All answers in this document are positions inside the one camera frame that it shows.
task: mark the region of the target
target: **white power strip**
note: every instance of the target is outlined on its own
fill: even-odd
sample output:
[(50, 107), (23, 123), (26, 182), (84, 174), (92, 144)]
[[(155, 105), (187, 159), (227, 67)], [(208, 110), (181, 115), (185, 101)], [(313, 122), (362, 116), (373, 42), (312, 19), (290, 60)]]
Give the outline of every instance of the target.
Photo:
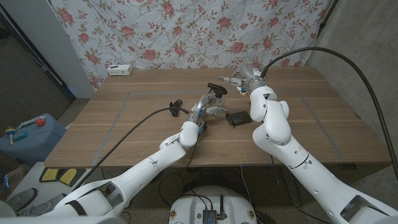
[(108, 68), (110, 75), (130, 75), (132, 72), (132, 65), (111, 65)]

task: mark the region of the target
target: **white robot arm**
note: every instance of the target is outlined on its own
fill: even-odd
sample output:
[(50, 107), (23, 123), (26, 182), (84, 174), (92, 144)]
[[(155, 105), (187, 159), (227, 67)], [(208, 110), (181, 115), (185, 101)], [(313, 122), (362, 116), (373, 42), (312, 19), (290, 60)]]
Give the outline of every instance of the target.
[(180, 132), (164, 140), (159, 151), (117, 177), (81, 186), (62, 199), (53, 211), (42, 217), (118, 216), (157, 174), (181, 159), (186, 154), (185, 151), (196, 144), (198, 135), (206, 129), (206, 123), (202, 121), (205, 113), (216, 114), (225, 110), (221, 107), (221, 102), (222, 95), (227, 94), (226, 90), (212, 83), (208, 86), (215, 94), (200, 98)]
[(260, 77), (261, 71), (243, 65), (234, 76), (243, 76), (240, 84), (251, 90), (250, 116), (263, 123), (254, 130), (258, 147), (278, 158), (312, 194), (333, 223), (376, 223), (398, 216), (398, 211), (337, 179), (291, 135), (287, 122), (289, 106), (277, 101), (274, 91)]

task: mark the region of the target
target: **blue container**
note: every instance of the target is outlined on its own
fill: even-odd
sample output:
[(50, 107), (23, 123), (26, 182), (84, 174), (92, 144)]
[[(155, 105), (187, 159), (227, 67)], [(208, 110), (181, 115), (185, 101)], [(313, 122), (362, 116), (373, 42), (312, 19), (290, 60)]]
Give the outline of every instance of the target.
[(48, 113), (41, 116), (46, 116), (44, 126), (31, 124), (22, 128), (17, 127), (14, 138), (24, 131), (27, 131), (27, 137), (14, 141), (11, 146), (9, 136), (5, 134), (0, 138), (0, 150), (23, 161), (28, 166), (33, 166), (36, 162), (43, 162), (67, 130)]

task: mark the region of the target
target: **gray floor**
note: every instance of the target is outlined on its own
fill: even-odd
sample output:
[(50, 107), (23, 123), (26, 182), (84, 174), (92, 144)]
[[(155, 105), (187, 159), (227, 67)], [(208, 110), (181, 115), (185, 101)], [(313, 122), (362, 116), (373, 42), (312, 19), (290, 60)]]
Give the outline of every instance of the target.
[[(59, 121), (64, 126), (70, 124), (87, 102), (88, 100), (84, 99), (75, 100)], [(327, 168), (348, 185), (398, 210), (398, 193), (396, 190), (398, 189), (398, 181), (391, 166), (378, 164), (358, 165), (355, 170), (341, 170), (338, 166), (327, 166)], [(204, 175), (219, 177), (218, 179), (222, 175), (227, 180), (223, 181), (224, 184), (230, 185), (231, 188), (236, 187), (239, 193), (246, 196), (245, 191), (241, 187), (237, 187), (241, 185), (240, 176), (221, 170), (232, 170), (236, 174), (240, 174), (238, 167), (202, 168), (193, 174), (188, 173), (183, 168), (168, 168), (164, 170), (156, 178), (157, 180), (155, 179), (133, 198), (131, 207), (125, 209), (126, 212), (131, 214), (131, 223), (167, 222), (169, 208), (162, 201), (158, 189), (160, 181), (171, 173), (180, 174), (184, 179), (185, 185), (193, 180), (198, 180)], [(111, 176), (116, 176), (121, 174), (124, 169), (105, 169), (105, 171)], [(276, 223), (321, 223), (307, 217), (292, 206), (290, 197), (285, 190), (280, 167), (243, 167), (243, 171), (253, 202), (258, 207), (258, 210), (271, 217)], [(297, 183), (297, 188), (303, 203), (303, 210), (330, 222), (319, 204), (299, 183)], [(164, 180), (161, 192), (168, 203), (173, 203), (183, 193), (183, 184), (178, 176), (171, 175)], [(129, 216), (125, 213), (121, 214), (121, 218), (125, 221), (129, 220)]]

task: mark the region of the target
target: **pink flower pattern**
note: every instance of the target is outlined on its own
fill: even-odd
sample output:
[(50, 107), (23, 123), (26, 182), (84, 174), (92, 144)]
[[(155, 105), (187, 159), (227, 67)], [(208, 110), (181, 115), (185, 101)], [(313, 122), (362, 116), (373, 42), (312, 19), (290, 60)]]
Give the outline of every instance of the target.
[(243, 42), (235, 42), (234, 45), (232, 45), (232, 52), (234, 54), (239, 54), (242, 52), (243, 47), (244, 47)]
[(181, 35), (182, 34), (182, 28), (180, 26), (177, 26), (174, 28), (174, 32), (176, 35)]
[[(225, 0), (50, 4), (97, 89), (108, 76), (106, 68), (118, 63), (134, 69), (261, 68), (284, 52), (315, 43), (328, 0), (252, 0), (239, 12), (240, 3)], [(291, 55), (276, 65), (302, 66), (308, 58)]]
[(154, 49), (146, 49), (144, 52), (144, 56), (146, 60), (155, 60), (156, 51)]

